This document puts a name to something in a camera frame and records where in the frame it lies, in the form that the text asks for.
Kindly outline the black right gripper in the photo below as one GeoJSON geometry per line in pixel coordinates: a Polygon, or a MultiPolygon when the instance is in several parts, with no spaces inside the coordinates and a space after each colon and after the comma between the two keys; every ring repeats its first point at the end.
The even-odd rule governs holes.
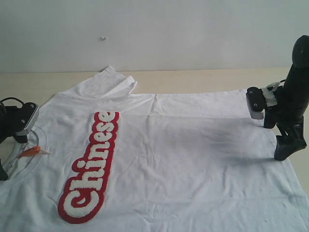
{"type": "Polygon", "coordinates": [[[285,82],[272,83],[263,88],[266,99],[264,128],[278,127],[274,159],[286,160],[307,147],[304,139],[304,112],[309,104],[309,86],[285,82]]]}

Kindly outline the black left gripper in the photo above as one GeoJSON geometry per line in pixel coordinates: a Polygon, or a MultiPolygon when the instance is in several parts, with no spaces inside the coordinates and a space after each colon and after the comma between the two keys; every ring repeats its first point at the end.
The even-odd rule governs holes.
{"type": "MultiPolygon", "coordinates": [[[[5,106],[4,109],[5,110],[0,111],[0,142],[2,143],[8,137],[13,137],[18,143],[27,143],[27,135],[14,134],[17,112],[21,108],[18,108],[17,106],[5,106]]],[[[0,159],[0,181],[6,181],[7,179],[8,174],[0,159]]]]}

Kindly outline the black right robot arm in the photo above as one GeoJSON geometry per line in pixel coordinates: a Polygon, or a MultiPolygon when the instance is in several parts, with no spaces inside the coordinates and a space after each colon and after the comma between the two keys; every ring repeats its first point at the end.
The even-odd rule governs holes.
{"type": "Polygon", "coordinates": [[[305,149],[304,112],[309,105],[309,37],[297,39],[292,51],[292,66],[284,85],[274,91],[277,104],[266,108],[264,128],[277,126],[274,159],[283,161],[305,149]]]}

